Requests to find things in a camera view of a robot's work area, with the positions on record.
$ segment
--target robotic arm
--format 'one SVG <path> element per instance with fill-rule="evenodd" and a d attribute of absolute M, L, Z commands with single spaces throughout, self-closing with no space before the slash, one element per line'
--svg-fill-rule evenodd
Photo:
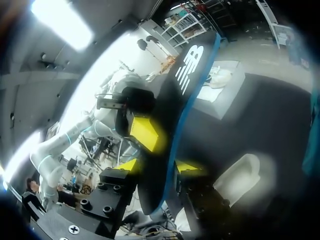
<path fill-rule="evenodd" d="M 30 154 L 32 164 L 40 173 L 39 193 L 45 209 L 49 210 L 52 204 L 58 201 L 57 186 L 64 168 L 58 162 L 57 157 L 77 140 L 82 131 L 91 125 L 92 119 L 86 116 L 67 132 L 40 143 L 37 149 Z"/>
<path fill-rule="evenodd" d="M 108 98 L 114 92 L 121 93 L 127 86 L 139 87 L 143 84 L 145 84 L 144 81 L 138 75 L 119 71 L 109 80 L 103 90 L 103 95 L 104 98 Z M 49 210 L 58 201 L 57 186 L 64 171 L 64 167 L 58 161 L 58 156 L 69 148 L 81 134 L 87 139 L 100 137 L 121 139 L 122 136 L 115 131 L 116 114 L 115 109 L 96 109 L 67 132 L 59 132 L 49 140 L 40 143 L 36 150 L 30 154 L 32 164 L 40 173 L 39 193 L 45 209 Z M 134 157 L 139 154 L 139 151 L 130 144 L 124 154 L 130 154 Z"/>

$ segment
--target fluorescent light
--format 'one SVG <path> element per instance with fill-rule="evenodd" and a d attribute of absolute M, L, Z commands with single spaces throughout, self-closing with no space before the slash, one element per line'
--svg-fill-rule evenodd
<path fill-rule="evenodd" d="M 188 4 L 188 3 L 189 3 L 189 2 L 187 1 L 186 3 L 181 3 L 181 4 L 177 5 L 177 6 L 174 6 L 174 7 L 172 7 L 172 8 L 170 9 L 170 11 L 173 10 L 173 9 L 176 9 L 176 8 L 180 7 L 181 5 L 185 5 L 185 4 Z"/>
<path fill-rule="evenodd" d="M 129 35 L 122 36 L 94 62 L 67 104 L 60 120 L 59 132 L 63 133 L 69 130 L 83 117 L 83 113 L 90 112 L 93 109 L 97 103 L 95 94 L 100 89 L 103 81 L 112 72 L 119 69 L 120 57 L 125 55 L 130 59 L 130 62 L 137 60 L 136 52 L 131 50 L 131 47 L 133 44 L 136 45 L 136 42 L 132 41 Z"/>
<path fill-rule="evenodd" d="M 3 181 L 2 185 L 4 187 L 4 190 L 7 191 L 8 190 L 8 184 L 5 181 Z"/>
<path fill-rule="evenodd" d="M 35 0 L 31 11 L 75 50 L 92 42 L 93 32 L 66 0 Z"/>
<path fill-rule="evenodd" d="M 14 153 L 3 173 L 3 182 L 10 183 L 22 163 L 29 160 L 30 153 L 40 142 L 40 136 L 40 132 L 33 133 Z"/>

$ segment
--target person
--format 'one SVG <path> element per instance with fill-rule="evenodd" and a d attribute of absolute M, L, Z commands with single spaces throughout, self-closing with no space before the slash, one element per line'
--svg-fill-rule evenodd
<path fill-rule="evenodd" d="M 93 190 L 92 178 L 93 178 L 93 173 L 91 172 L 89 177 L 84 181 L 80 193 L 89 195 L 92 192 Z"/>
<path fill-rule="evenodd" d="M 42 202 L 39 194 L 40 186 L 37 184 L 36 181 L 32 180 L 31 178 L 27 178 L 26 180 L 26 190 L 36 195 L 40 202 Z M 70 207 L 76 208 L 79 204 L 79 200 L 75 197 L 74 194 L 69 194 L 63 191 L 62 186 L 57 187 L 58 193 L 58 202 L 62 204 L 66 204 Z"/>

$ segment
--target floor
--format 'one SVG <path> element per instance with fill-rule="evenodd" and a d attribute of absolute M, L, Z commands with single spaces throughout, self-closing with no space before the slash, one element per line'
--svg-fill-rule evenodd
<path fill-rule="evenodd" d="M 216 60 L 240 61 L 249 74 L 266 76 L 298 86 L 311 92 L 312 78 L 308 70 L 289 62 L 284 46 L 278 49 L 269 39 L 251 39 L 249 34 L 221 47 Z"/>

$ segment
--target yellow block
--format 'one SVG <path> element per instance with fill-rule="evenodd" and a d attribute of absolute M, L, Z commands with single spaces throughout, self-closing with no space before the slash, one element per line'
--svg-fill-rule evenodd
<path fill-rule="evenodd" d="M 198 168 L 191 166 L 189 164 L 186 164 L 182 161 L 175 160 L 175 163 L 176 163 L 176 167 L 178 168 L 179 173 L 181 173 L 182 171 L 185 171 L 185 170 L 197 170 L 198 169 Z"/>
<path fill-rule="evenodd" d="M 124 169 L 124 170 L 129 170 L 131 171 L 132 168 L 134 167 L 135 163 L 136 163 L 136 158 L 132 159 L 124 164 L 121 164 L 120 166 L 115 167 L 115 169 Z"/>
<path fill-rule="evenodd" d="M 151 125 L 149 118 L 134 117 L 130 135 L 134 136 L 151 152 L 155 151 L 159 135 Z"/>

